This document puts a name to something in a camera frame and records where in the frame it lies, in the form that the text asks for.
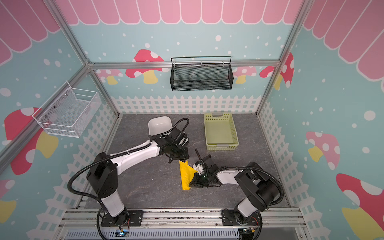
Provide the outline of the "yellow paper napkin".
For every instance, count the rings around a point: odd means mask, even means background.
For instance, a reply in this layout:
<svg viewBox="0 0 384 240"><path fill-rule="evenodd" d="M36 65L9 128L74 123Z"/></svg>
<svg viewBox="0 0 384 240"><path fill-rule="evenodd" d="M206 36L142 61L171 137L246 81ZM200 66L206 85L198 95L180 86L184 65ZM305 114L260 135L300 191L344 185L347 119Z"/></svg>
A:
<svg viewBox="0 0 384 240"><path fill-rule="evenodd" d="M182 162L179 161L180 173L181 173L181 182L183 191L189 190L189 184L193 180L195 173L198 173L194 168L189 166L188 161Z"/></svg>

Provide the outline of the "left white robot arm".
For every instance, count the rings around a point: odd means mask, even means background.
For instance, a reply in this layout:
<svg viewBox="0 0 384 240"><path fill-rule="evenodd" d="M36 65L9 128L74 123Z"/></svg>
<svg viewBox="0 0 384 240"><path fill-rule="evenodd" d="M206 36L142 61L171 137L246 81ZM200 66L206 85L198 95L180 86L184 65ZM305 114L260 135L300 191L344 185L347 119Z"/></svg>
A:
<svg viewBox="0 0 384 240"><path fill-rule="evenodd" d="M165 155L169 163L174 160L185 162L189 159L189 138L186 133L173 128L166 133L149 136L149 140L135 148L118 154L97 155L96 165L91 167L87 180L96 193L97 202L103 206L111 217L126 213L118 193L119 175L145 160Z"/></svg>

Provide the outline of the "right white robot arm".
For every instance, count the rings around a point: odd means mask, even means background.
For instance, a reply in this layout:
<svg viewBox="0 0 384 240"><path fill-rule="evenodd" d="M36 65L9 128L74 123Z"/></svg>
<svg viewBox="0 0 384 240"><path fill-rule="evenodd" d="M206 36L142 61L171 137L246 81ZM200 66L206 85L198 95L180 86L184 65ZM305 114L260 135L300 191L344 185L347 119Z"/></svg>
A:
<svg viewBox="0 0 384 240"><path fill-rule="evenodd" d="M284 199L284 189L279 180L255 162L242 167L220 168L208 155L199 158L193 169L196 172L188 183L189 187L209 188L223 185L240 187L245 197L234 207L232 218L241 225Z"/></svg>

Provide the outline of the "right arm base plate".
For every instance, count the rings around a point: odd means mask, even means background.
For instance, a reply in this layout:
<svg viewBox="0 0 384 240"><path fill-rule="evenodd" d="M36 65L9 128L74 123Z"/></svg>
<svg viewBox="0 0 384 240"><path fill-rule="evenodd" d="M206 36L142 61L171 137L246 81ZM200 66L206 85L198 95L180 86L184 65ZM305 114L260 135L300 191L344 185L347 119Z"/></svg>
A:
<svg viewBox="0 0 384 240"><path fill-rule="evenodd" d="M234 209L223 209L221 212L223 226L262 226L262 216L259 211L253 212L250 216L244 217Z"/></svg>

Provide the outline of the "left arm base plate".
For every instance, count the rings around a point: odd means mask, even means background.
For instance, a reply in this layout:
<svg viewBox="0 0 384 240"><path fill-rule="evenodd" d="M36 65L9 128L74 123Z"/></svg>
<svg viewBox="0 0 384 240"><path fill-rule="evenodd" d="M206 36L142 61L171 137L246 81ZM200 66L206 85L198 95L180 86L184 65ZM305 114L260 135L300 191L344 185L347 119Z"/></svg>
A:
<svg viewBox="0 0 384 240"><path fill-rule="evenodd" d="M140 227L143 220L144 211L124 210L116 217L109 213L103 214L102 227Z"/></svg>

